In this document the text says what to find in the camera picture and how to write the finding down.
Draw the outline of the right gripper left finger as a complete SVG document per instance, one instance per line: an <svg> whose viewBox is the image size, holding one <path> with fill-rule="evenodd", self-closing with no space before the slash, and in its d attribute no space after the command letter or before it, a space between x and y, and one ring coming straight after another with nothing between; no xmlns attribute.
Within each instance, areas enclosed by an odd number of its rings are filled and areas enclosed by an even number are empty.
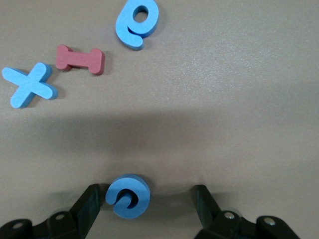
<svg viewBox="0 0 319 239"><path fill-rule="evenodd" d="M68 211L60 211L38 225L17 219L0 228L2 239L84 239L101 208L100 187L90 185Z"/></svg>

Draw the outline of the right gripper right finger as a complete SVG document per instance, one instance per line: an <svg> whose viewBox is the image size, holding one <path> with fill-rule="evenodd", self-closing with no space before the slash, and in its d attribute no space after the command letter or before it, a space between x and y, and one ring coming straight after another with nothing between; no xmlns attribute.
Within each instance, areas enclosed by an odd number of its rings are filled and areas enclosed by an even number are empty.
<svg viewBox="0 0 319 239"><path fill-rule="evenodd" d="M230 210L222 210L205 185L194 186L195 205L203 229L197 239L298 239L280 218L260 216L250 222Z"/></svg>

